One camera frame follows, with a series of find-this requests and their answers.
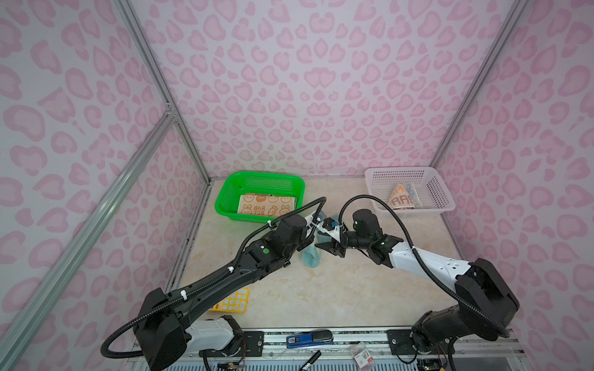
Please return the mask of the small plastic bag red label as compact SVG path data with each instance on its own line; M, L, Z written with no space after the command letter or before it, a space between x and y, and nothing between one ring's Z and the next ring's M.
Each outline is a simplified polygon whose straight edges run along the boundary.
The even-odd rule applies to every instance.
M374 368L374 358L364 343L357 343L350 347L351 356L360 371L370 371Z

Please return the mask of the black pen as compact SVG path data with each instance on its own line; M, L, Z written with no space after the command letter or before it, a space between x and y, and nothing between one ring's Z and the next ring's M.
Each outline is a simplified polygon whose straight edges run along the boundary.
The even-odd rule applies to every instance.
M309 371L312 365L321 357L322 352L317 350L312 356L299 368L299 371Z

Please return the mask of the white plastic basket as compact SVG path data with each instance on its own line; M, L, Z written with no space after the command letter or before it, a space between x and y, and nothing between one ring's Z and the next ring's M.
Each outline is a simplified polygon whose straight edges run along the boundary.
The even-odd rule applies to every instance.
M456 209L445 181L431 167L369 168L364 172L368 193L390 204L394 191L401 187L411 200L410 207L394 204L401 218L433 217Z

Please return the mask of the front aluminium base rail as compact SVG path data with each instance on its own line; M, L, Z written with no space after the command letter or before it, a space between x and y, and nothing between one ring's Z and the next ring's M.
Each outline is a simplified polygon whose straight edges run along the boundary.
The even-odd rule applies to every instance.
M357 349L368 351L374 370L529 370L527 354L515 335L488 342L469 335L444 341L428 352L414 350L406 327L338 327L323 346L289 349L290 335L305 328L246 329L244 348L235 356L221 352L190 352L170 366L171 370L299 370L314 354L320 356L311 370L357 370Z

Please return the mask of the white blue lettered towel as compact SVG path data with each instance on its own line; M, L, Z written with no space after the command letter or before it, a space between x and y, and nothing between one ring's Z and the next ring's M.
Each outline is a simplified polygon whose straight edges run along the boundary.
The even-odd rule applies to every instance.
M413 183L399 183L388 197L388 205L393 210L421 209L422 202Z

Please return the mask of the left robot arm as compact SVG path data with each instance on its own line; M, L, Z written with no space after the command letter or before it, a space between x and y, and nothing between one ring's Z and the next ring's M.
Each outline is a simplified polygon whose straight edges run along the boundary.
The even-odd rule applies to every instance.
M251 242L237 263L169 293L160 288L150 292L139 311L141 321L133 328L148 367L164 370L187 352L219 351L226 356L242 352L244 333L230 315L205 321L201 315L239 289L288 266L292 255L306 246L313 222L311 216L289 216Z

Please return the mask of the yellow calculator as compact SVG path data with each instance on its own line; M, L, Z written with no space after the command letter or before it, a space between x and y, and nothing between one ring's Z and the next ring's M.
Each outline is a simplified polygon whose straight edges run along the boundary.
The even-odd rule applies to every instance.
M236 292L227 296L227 298L218 302L214 305L211 312L224 312L224 313L245 313L248 307L248 300L250 297L250 291L248 288L241 288Z

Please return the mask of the blue stapler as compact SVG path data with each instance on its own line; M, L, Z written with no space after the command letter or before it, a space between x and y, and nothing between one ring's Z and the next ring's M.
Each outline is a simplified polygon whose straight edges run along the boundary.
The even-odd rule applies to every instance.
M334 334L329 329L318 329L311 332L290 335L286 337L287 349L310 348L326 346L334 342Z

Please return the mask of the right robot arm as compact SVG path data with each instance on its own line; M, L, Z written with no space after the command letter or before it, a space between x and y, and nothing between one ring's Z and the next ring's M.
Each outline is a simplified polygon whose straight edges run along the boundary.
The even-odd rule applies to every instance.
M491 342L510 337L507 326L519 301L490 261L454 260L387 234L319 231L317 236L321 242L316 246L326 252L342 258L348 249L362 250L375 264L426 278L456 301L446 309L426 312L412 326L409 338L416 351L427 354L439 343L468 335Z

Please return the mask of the green plastic basket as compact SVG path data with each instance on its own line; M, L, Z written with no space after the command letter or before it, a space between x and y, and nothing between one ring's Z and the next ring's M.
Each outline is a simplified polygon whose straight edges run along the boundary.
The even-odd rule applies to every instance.
M227 178L215 202L215 210L230 220L263 223L275 219L267 216L251 216L238 213L242 195L248 193L297 198L295 209L303 205L306 184L298 176L241 171Z

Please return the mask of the pale green towel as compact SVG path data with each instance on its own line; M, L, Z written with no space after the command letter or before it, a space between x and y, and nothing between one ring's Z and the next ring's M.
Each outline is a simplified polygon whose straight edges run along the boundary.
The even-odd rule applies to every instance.
M316 268L320 265L321 253L317 247L310 245L301 251L301 262L308 268Z

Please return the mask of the cream orange patterned towel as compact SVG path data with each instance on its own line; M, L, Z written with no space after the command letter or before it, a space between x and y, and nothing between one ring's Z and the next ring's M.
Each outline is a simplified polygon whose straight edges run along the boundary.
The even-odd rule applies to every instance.
M248 193L241 196L238 213L276 218L295 210L296 201L292 196Z

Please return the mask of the aluminium frame rail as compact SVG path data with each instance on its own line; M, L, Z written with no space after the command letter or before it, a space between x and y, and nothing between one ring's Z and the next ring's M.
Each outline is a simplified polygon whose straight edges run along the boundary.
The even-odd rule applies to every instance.
M1 4L1 368L122 370L204 195L137 1Z

